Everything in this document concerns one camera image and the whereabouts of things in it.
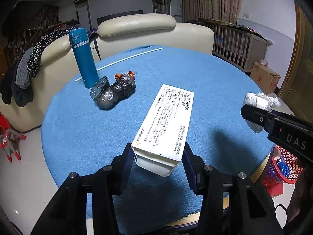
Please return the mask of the person's right hand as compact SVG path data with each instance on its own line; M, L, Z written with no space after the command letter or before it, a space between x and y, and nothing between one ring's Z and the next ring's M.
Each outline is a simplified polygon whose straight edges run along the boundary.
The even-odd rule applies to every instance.
M286 210L286 223L290 223L299 215L302 209L301 200L304 200L306 196L310 196L312 199L312 167L309 166L303 168L295 183L294 191Z

